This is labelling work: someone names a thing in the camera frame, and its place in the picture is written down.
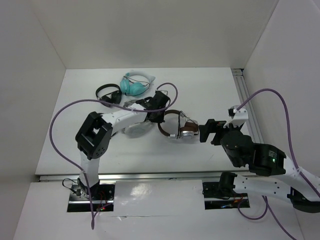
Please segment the brown silver headphones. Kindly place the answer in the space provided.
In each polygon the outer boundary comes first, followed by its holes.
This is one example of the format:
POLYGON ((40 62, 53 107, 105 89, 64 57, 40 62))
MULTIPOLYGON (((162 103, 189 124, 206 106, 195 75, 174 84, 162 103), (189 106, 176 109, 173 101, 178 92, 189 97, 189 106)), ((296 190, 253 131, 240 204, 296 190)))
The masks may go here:
POLYGON ((165 137, 169 139, 192 139, 200 134, 198 123, 188 117, 183 111, 170 109, 165 111, 164 116, 166 115, 177 115, 177 133, 168 133, 161 127, 161 123, 158 123, 158 130, 165 137))

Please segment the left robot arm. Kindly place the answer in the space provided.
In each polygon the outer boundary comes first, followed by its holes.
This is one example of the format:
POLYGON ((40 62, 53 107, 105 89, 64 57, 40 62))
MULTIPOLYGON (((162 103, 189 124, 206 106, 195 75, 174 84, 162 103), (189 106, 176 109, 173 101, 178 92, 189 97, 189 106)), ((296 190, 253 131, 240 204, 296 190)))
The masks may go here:
POLYGON ((107 151, 112 135, 122 129, 145 121, 157 123, 164 118, 164 108, 170 98, 156 91, 149 100, 136 100, 128 107, 112 113, 91 112, 75 136, 80 151, 81 171, 77 182, 81 194, 88 200, 99 193, 99 165, 101 156, 107 151))

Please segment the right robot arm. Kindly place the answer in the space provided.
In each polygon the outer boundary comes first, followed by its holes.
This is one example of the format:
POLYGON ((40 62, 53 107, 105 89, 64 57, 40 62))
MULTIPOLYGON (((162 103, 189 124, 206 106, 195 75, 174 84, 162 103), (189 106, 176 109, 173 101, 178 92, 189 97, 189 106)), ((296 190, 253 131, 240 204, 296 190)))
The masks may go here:
POLYGON ((241 127, 225 126, 225 121, 209 119, 199 126, 200 142, 214 134, 211 144, 221 146, 236 168, 248 167, 258 179, 224 171, 217 187, 218 198, 236 194, 258 194, 283 200, 301 212, 319 213, 320 179, 295 166, 279 148, 265 143, 254 143, 241 127))

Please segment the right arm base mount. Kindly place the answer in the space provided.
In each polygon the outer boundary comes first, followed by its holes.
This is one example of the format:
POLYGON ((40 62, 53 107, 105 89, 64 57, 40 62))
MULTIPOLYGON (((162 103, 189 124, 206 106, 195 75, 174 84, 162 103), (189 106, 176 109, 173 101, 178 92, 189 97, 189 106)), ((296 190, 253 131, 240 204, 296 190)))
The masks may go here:
POLYGON ((204 197, 205 210, 222 210, 250 208, 250 202, 247 193, 222 193, 218 188, 218 182, 203 182, 202 194, 204 197))

